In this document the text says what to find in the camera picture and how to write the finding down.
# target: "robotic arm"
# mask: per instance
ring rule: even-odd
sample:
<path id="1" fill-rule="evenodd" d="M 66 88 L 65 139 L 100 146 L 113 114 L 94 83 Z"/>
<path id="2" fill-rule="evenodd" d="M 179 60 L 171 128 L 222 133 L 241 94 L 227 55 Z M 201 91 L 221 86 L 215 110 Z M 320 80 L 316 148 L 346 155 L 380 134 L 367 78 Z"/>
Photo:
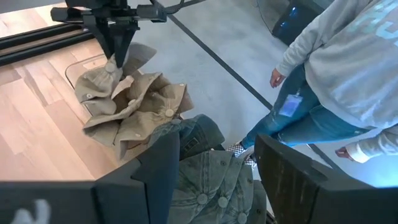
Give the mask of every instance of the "robotic arm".
<path id="1" fill-rule="evenodd" d="M 178 12 L 184 0 L 170 7 L 163 7 L 156 0 L 150 0 L 152 4 L 138 5 L 136 9 L 131 9 L 127 0 L 65 2 L 68 7 L 55 7 L 51 10 L 52 20 L 87 28 L 95 36 L 107 58 L 115 54 L 116 65 L 121 68 L 131 39 L 140 29 L 138 21 L 166 22 L 167 15 Z"/>

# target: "stack of hats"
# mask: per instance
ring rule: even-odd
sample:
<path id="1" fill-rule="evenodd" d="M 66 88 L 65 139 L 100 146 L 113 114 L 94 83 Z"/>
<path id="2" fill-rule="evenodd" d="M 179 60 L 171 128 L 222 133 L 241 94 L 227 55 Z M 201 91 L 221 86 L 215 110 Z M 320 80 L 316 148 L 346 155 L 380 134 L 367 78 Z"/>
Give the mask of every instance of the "stack of hats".
<path id="1" fill-rule="evenodd" d="M 76 97 L 93 115 L 83 132 L 113 147 L 118 159 L 123 159 L 130 146 L 148 139 L 156 127 L 193 108 L 186 84 L 171 84 L 160 72 L 137 72 L 155 53 L 133 43 L 122 68 L 116 66 L 113 55 L 105 66 L 85 72 L 76 82 Z M 113 96 L 126 77 L 131 84 Z"/>

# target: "black frame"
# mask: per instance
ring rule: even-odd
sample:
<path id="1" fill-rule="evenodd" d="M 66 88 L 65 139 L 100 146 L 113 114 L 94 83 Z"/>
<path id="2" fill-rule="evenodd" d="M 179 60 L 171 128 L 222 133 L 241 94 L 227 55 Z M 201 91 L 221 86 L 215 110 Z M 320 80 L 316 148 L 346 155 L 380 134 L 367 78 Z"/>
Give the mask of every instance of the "black frame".
<path id="1" fill-rule="evenodd" d="M 20 209 L 43 217 L 35 213 L 38 200 L 49 206 L 49 223 L 167 223 L 179 157 L 176 131 L 96 181 L 0 182 L 0 223 L 12 222 Z"/>
<path id="2" fill-rule="evenodd" d="M 81 26 L 70 24 L 60 24 L 46 27 L 43 29 L 24 32 L 21 34 L 11 35 L 8 37 L 3 37 L 0 39 L 0 50 L 8 49 L 16 45 L 27 44 L 48 37 L 54 37 L 60 34 L 67 34 L 76 30 L 81 30 L 81 32 L 78 34 L 61 37 L 55 40 L 50 40 L 42 44 L 36 44 L 23 49 L 0 54 L 0 67 L 14 62 L 18 62 L 20 60 L 45 54 L 54 50 L 58 50 L 64 47 L 68 47 L 73 44 L 78 44 L 86 40 L 94 39 L 94 35 L 91 32 L 83 30 Z"/>

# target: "person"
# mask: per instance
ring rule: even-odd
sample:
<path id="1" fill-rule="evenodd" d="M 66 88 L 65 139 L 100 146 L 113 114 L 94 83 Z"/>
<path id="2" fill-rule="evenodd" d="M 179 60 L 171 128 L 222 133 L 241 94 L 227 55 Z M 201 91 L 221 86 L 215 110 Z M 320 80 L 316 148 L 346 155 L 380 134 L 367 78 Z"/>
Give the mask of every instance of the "person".
<path id="1" fill-rule="evenodd" d="M 398 154 L 398 1 L 335 0 L 284 53 L 270 84 L 283 81 L 270 113 L 239 143 L 258 134 L 289 146 L 331 142 L 382 131 L 336 151 L 364 163 Z M 248 157 L 247 163 L 255 163 Z"/>

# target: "checkered sneaker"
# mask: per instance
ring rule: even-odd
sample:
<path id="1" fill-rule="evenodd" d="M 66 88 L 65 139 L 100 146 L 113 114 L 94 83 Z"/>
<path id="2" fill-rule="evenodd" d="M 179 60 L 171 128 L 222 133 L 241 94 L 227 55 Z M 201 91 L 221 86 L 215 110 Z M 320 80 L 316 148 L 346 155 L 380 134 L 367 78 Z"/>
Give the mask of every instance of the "checkered sneaker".
<path id="1" fill-rule="evenodd" d="M 245 151 L 245 149 L 240 143 L 236 143 L 235 145 L 228 147 L 226 150 L 229 152 L 233 152 L 234 157 L 237 158 Z"/>
<path id="2" fill-rule="evenodd" d="M 254 162 L 254 160 L 252 160 L 250 157 L 244 161 L 244 164 L 251 166 L 251 169 L 254 169 L 257 166 L 257 163 Z"/>

